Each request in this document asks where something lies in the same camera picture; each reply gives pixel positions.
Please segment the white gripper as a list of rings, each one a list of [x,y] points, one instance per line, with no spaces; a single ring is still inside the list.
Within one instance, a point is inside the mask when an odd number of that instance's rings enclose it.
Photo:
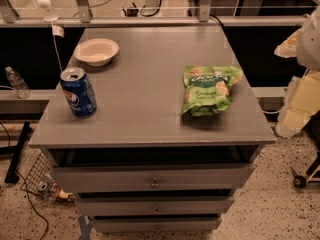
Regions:
[[[280,109],[276,133],[284,138],[298,134],[320,111],[320,6],[301,27],[276,47],[274,54],[282,58],[296,57],[300,65],[312,69],[302,78],[294,76],[288,85],[284,105]]]

